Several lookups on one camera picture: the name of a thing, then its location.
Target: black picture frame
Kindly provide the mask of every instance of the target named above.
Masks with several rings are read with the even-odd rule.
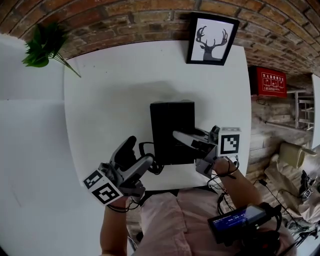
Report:
[[[227,46],[225,48],[225,51],[224,51],[224,54],[223,54],[223,57],[221,60],[191,60],[193,49],[194,49],[195,36],[197,33],[196,30],[197,30],[198,19],[206,19],[206,20],[219,21],[219,22],[233,24],[231,34],[228,38],[228,42],[226,43]],[[227,17],[223,17],[223,16],[218,16],[218,15],[211,15],[211,14],[206,14],[206,13],[192,12],[191,16],[190,16],[190,37],[189,37],[189,48],[188,48],[186,63],[187,64],[218,65],[218,66],[225,65],[227,57],[228,57],[230,49],[231,49],[231,46],[234,42],[239,24],[240,24],[240,22],[237,19],[227,18]]]

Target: deer silhouette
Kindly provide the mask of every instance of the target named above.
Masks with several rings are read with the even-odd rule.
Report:
[[[228,34],[227,34],[226,30],[223,29],[223,31],[222,31],[222,42],[219,43],[219,44],[216,44],[216,39],[214,39],[213,45],[212,46],[208,46],[207,45],[208,40],[206,40],[205,43],[201,41],[201,38],[205,35],[204,34],[204,29],[206,27],[207,26],[199,28],[198,31],[196,32],[196,38],[195,38],[195,40],[198,43],[203,44],[203,45],[200,45],[201,49],[204,49],[203,60],[204,61],[220,61],[221,59],[212,57],[212,50],[214,48],[218,47],[218,46],[224,46],[228,41]]]

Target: white wall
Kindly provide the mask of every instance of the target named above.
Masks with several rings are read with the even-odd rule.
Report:
[[[9,256],[97,256],[104,208],[76,175],[64,68],[24,67],[24,52],[0,35],[0,246]]]

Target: brick wall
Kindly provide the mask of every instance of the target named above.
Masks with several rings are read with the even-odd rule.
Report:
[[[133,42],[188,39],[192,11],[240,20],[235,45],[248,65],[285,72],[303,87],[320,76],[318,0],[0,0],[0,33],[28,40],[36,23],[59,22],[66,58]]]

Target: green plant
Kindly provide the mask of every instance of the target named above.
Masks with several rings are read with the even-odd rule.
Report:
[[[28,56],[22,62],[27,67],[42,68],[48,65],[49,59],[55,59],[81,78],[59,53],[67,39],[66,32],[57,23],[51,23],[47,27],[37,24],[32,40],[26,43]]]

